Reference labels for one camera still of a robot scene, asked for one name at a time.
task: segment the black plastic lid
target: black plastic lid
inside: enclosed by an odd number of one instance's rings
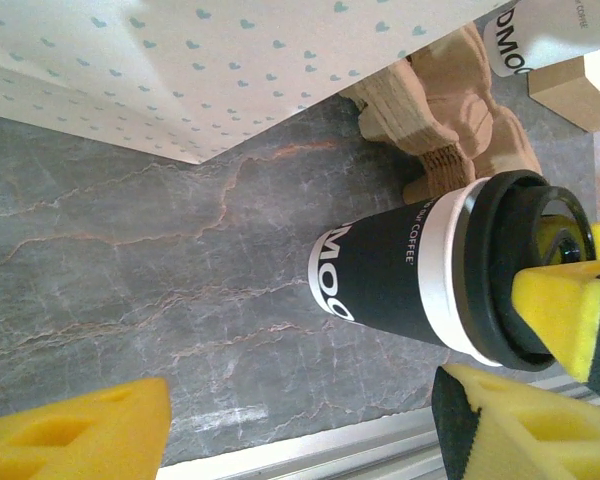
[[[491,233],[489,278],[500,324],[516,349],[549,354],[511,301],[520,270],[595,260],[591,227],[582,205],[567,189],[513,186],[504,195]]]
[[[507,337],[503,328],[506,319],[501,318],[493,301],[489,272],[494,227],[499,216],[503,215],[502,200],[509,191],[547,185],[543,177],[528,170],[495,175],[478,195],[466,232],[464,291],[468,315],[461,315],[465,332],[484,356],[518,370],[544,370],[555,360],[550,354],[527,352]]]

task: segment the coffee cup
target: coffee cup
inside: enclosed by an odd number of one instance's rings
[[[559,258],[546,254],[546,245],[553,244],[547,237],[564,232],[539,220],[549,200],[567,198],[565,208],[575,212],[565,225],[576,232],[569,239],[579,242],[570,248],[582,255],[568,258],[595,258],[584,211],[563,191],[533,172],[506,172],[343,224],[322,235],[311,251],[313,297],[350,322],[446,346],[485,365],[542,370],[553,357],[535,348],[536,339],[510,314],[510,300],[494,293],[510,288],[520,269]],[[528,238],[507,234],[516,231],[528,232]]]
[[[600,0],[521,0],[489,22],[484,44],[501,77],[600,50]]]

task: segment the marble countertop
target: marble countertop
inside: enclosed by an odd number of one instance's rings
[[[593,214],[591,135],[523,78],[494,90]],[[0,415],[163,376],[172,464],[426,405],[467,358],[330,317],[307,285],[314,240],[420,171],[355,113],[329,99],[201,166],[0,119]]]

